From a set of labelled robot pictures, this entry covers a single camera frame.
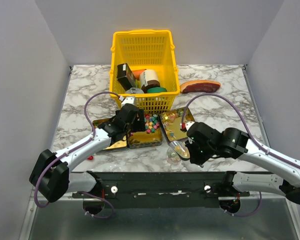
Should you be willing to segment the metal candy scoop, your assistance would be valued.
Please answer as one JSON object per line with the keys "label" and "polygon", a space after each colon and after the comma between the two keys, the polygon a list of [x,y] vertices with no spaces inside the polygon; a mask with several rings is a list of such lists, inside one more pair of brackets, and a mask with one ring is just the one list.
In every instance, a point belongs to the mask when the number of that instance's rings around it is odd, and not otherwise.
{"label": "metal candy scoop", "polygon": [[170,142],[169,146],[181,160],[188,161],[190,159],[190,152],[183,142],[175,140]]}

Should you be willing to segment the gold candy tin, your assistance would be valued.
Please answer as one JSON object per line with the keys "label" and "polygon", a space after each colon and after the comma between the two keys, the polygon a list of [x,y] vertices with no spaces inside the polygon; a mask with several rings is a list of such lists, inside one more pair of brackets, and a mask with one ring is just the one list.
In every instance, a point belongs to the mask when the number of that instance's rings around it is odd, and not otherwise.
{"label": "gold candy tin", "polygon": [[[99,125],[101,125],[102,123],[105,123],[109,120],[109,118],[103,118],[103,119],[96,119],[93,120],[92,123],[94,125],[95,128],[97,128]],[[97,152],[97,154],[101,154],[101,153],[110,153],[110,152],[119,152],[119,151],[123,151],[126,150],[128,148],[128,143],[127,143],[127,137],[124,136],[122,140],[114,143],[113,145]]]}
{"label": "gold candy tin", "polygon": [[185,142],[187,140],[187,134],[180,130],[184,109],[181,107],[159,114],[161,130],[168,144],[173,141]]}
{"label": "gold candy tin", "polygon": [[146,113],[144,117],[145,131],[131,132],[127,139],[130,149],[160,146],[163,136],[160,129],[159,116],[156,113]]}

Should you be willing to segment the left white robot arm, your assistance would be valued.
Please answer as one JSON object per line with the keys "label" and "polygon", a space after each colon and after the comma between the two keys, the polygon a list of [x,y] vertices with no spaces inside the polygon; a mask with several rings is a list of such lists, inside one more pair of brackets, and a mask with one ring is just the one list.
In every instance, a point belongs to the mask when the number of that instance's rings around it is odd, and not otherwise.
{"label": "left white robot arm", "polygon": [[74,173],[73,170],[88,157],[121,141],[129,133],[145,131],[144,111],[133,104],[125,104],[108,121],[93,127],[92,133],[64,149],[40,153],[29,181],[34,193],[41,193],[54,203],[65,193],[85,192],[94,198],[101,185],[92,172]]}

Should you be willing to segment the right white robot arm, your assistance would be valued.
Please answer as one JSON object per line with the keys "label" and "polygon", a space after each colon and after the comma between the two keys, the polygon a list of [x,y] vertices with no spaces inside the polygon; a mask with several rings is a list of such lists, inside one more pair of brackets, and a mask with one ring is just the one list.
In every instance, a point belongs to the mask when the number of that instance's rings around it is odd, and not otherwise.
{"label": "right white robot arm", "polygon": [[246,132],[229,127],[223,132],[203,122],[182,123],[189,161],[198,166],[210,159],[231,158],[259,166],[267,173],[235,172],[220,183],[220,191],[231,196],[235,192],[265,192],[286,197],[300,205],[300,160],[289,157],[250,137]]}

